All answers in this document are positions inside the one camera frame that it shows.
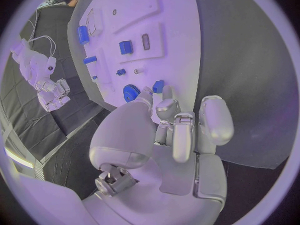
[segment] black floor mat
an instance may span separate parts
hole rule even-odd
[[[81,199],[95,190],[95,179],[100,171],[90,162],[90,143],[99,124],[109,113],[102,110],[47,161],[43,167],[46,181],[72,189]]]

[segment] blue object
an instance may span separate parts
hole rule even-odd
[[[125,71],[124,68],[122,68],[122,69],[116,71],[116,74],[119,75],[119,76],[122,76],[122,75],[125,74],[125,73],[126,73],[126,71]]]
[[[78,27],[77,33],[81,45],[87,44],[90,41],[87,26]]]
[[[152,90],[156,94],[161,94],[163,92],[164,86],[165,86],[165,81],[159,80],[154,83]]]
[[[97,61],[96,56],[90,56],[90,57],[83,59],[84,64],[89,64],[89,63],[96,62],[96,61]]]
[[[140,93],[140,90],[132,84],[128,84],[123,88],[124,99],[127,103],[135,100]]]
[[[121,41],[119,43],[121,54],[132,54],[134,52],[133,50],[133,44],[131,41]]]

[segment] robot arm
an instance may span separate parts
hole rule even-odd
[[[54,82],[50,79],[56,67],[56,58],[32,51],[28,42],[20,36],[10,51],[19,64],[22,76],[37,90],[38,100],[47,112],[57,110],[70,101],[70,87],[66,80]]]

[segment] blue gear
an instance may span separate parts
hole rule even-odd
[[[127,103],[135,100],[141,91],[134,85],[128,84],[123,88],[124,99]]]

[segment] light strip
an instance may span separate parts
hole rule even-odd
[[[5,152],[6,152],[7,156],[9,156],[11,159],[15,160],[16,162],[18,162],[18,163],[20,163],[20,164],[22,164],[22,165],[24,165],[24,166],[26,166],[26,167],[28,167],[28,168],[31,168],[31,169],[34,168],[34,166],[33,166],[32,163],[30,163],[30,162],[28,162],[28,161],[25,161],[25,160],[23,160],[22,158],[20,158],[20,157],[14,155],[11,151],[9,151],[9,150],[6,149],[6,148],[5,148]]]

